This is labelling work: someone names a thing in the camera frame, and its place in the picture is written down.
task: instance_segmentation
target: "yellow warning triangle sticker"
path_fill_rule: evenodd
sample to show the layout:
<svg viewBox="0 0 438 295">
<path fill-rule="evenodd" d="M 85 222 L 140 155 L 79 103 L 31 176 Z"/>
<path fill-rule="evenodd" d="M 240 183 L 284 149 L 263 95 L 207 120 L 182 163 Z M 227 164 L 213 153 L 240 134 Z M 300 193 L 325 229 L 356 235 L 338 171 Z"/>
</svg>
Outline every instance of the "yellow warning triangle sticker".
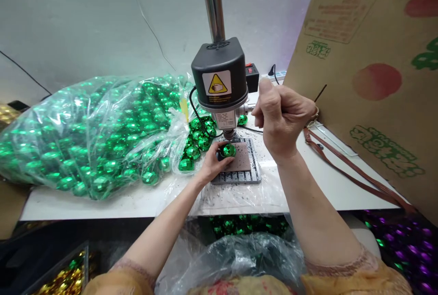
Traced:
<svg viewBox="0 0 438 295">
<path fill-rule="evenodd" d="M 220 80 L 218 74 L 214 74 L 213 79 L 211 80 L 209 93 L 210 94 L 218 94 L 228 92 L 225 84 Z"/>
</svg>

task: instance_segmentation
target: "white table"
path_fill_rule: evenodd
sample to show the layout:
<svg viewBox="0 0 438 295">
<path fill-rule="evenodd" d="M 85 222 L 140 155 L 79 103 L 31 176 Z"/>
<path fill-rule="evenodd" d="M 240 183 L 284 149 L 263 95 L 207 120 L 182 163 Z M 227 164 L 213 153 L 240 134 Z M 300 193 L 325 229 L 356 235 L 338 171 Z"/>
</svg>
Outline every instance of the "white table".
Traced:
<svg viewBox="0 0 438 295">
<path fill-rule="evenodd" d="M 258 93 L 250 94 L 250 103 L 256 102 Z M 254 128 L 254 117 L 248 117 L 248 127 Z M 327 139 L 319 130 L 314 132 Z M 239 128 L 243 137 L 254 139 L 257 157 L 264 174 L 261 184 L 208 185 L 198 197 L 192 215 L 284 213 L 288 211 L 275 162 L 263 144 L 259 133 Z M 306 161 L 310 172 L 328 200 L 338 211 L 397 208 L 352 183 L 346 177 L 326 164 L 304 141 L 303 133 L 297 142 L 298 150 Z M 327 157 L 344 171 L 358 180 L 373 186 L 350 167 L 341 162 L 329 150 Z M 394 190 L 377 172 L 358 156 L 349 157 L 359 168 L 372 178 Z M 127 187 L 115 198 L 96 202 L 74 197 L 72 194 L 38 187 L 32 191 L 20 220 L 69 220 L 150 217 L 159 214 L 187 184 L 189 178 L 169 174 L 156 188 L 143 185 Z"/>
</svg>

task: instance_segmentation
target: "sleeve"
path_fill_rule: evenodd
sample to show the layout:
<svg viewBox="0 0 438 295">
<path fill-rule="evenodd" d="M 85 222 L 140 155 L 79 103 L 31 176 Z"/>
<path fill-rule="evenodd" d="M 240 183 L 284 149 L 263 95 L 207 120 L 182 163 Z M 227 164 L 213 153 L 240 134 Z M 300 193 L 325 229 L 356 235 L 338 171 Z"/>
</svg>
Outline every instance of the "sleeve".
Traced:
<svg viewBox="0 0 438 295">
<path fill-rule="evenodd" d="M 83 295 L 153 295 L 149 274 L 130 260 L 120 260 L 105 274 L 94 278 Z"/>
<path fill-rule="evenodd" d="M 408 282 L 396 270 L 362 246 L 361 255 L 342 266 L 321 266 L 306 261 L 308 274 L 301 277 L 307 294 L 412 294 Z"/>
</svg>

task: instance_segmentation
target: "power strip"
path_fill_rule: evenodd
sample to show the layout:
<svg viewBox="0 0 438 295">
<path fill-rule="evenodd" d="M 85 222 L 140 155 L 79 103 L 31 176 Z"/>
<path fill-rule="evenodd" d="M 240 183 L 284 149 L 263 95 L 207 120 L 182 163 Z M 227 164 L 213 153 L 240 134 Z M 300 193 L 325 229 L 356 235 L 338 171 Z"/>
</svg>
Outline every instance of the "power strip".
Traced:
<svg viewBox="0 0 438 295">
<path fill-rule="evenodd" d="M 284 71 L 277 71 L 277 72 L 275 72 L 275 75 L 277 76 L 278 81 L 283 80 L 285 78 L 285 76 L 286 76 L 286 71 L 285 70 Z M 264 75 L 261 75 L 261 76 L 269 78 L 269 80 L 271 82 L 275 82 L 274 75 L 269 76 L 268 74 L 264 74 Z"/>
</svg>

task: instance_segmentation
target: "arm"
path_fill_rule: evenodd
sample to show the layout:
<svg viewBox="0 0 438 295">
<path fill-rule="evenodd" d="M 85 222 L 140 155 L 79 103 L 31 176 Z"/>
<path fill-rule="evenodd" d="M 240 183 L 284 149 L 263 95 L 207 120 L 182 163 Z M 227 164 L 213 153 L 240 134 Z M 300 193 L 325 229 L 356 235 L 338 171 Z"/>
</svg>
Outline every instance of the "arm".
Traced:
<svg viewBox="0 0 438 295">
<path fill-rule="evenodd" d="M 357 259 L 361 245 L 310 174 L 296 147 L 299 133 L 315 114 L 315 103 L 285 86 L 262 80 L 253 111 L 255 125 L 278 165 L 293 226 L 307 260 L 342 265 Z"/>
<path fill-rule="evenodd" d="M 146 277 L 151 285 L 155 282 L 196 197 L 208 182 L 234 160 L 233 157 L 229 157 L 219 162 L 216 158 L 218 148 L 226 143 L 228 142 L 214 142 L 211 145 L 205 155 L 201 170 L 138 237 L 126 254 L 116 263 L 116 268 L 124 264 L 134 265 L 143 271 L 143 274 L 147 274 Z"/>
</svg>

